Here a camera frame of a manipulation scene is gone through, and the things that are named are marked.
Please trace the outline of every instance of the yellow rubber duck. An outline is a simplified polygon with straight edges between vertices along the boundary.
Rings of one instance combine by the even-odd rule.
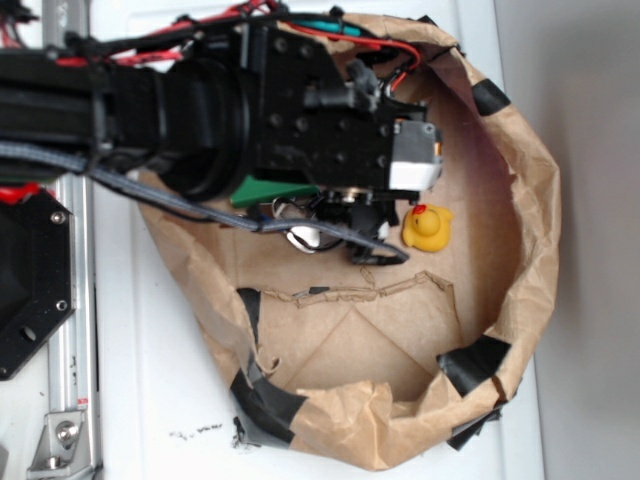
[[[453,213],[435,205],[416,205],[404,217],[402,240],[409,247],[425,252],[438,252],[451,237]]]

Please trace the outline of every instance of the gray wall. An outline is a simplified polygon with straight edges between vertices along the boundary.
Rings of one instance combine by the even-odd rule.
[[[563,174],[536,355],[548,480],[640,478],[640,2],[496,0],[507,93]]]

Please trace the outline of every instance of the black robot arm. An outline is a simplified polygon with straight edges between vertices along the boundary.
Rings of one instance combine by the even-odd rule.
[[[270,13],[251,16],[265,7]],[[377,54],[341,73],[313,36]],[[394,57],[395,70],[377,78],[372,64]],[[173,64],[165,72],[144,66],[159,60]],[[393,98],[419,63],[414,47],[379,39],[340,12],[291,14],[280,3],[251,0],[144,37],[68,35],[64,48],[0,51],[0,142],[80,154],[87,162],[74,173],[149,169],[194,202],[228,197],[247,175],[317,185],[330,205],[326,220],[342,222],[362,210],[358,204],[374,209],[374,224],[394,223],[390,202],[415,202],[441,171],[426,106]],[[0,158],[0,184],[66,171],[27,160]],[[376,238],[376,225],[369,227],[366,235]],[[352,258],[367,263],[370,250]]]

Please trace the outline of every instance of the hexagonal black plate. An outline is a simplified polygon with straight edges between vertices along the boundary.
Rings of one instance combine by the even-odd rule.
[[[0,380],[9,380],[73,311],[73,217],[41,190],[0,203]]]

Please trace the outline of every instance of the black tape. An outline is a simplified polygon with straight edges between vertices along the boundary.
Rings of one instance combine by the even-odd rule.
[[[244,307],[249,314],[249,321],[251,322],[251,329],[253,330],[253,337],[256,343],[258,343],[258,321],[260,320],[260,292],[253,288],[239,288],[237,290],[238,295],[244,302]]]
[[[242,371],[233,380],[231,393],[244,429],[243,442],[289,446],[295,436],[289,426],[307,397],[285,392],[264,377],[251,388]]]
[[[511,345],[483,335],[468,347],[438,355],[438,365],[463,397],[493,377]]]
[[[500,420],[503,406],[504,403],[500,403],[488,414],[454,428],[453,437],[447,440],[449,446],[460,451],[474,435],[480,435],[485,423]]]
[[[251,288],[238,289],[244,301],[251,327],[258,341],[260,320],[260,292]],[[267,380],[253,358],[249,359],[247,373],[238,371],[231,393],[236,403],[244,443],[287,448],[294,433],[289,426],[307,397],[295,395]]]
[[[476,83],[472,88],[473,100],[478,113],[483,117],[498,113],[511,105],[511,100],[500,90],[495,83],[488,78]]]

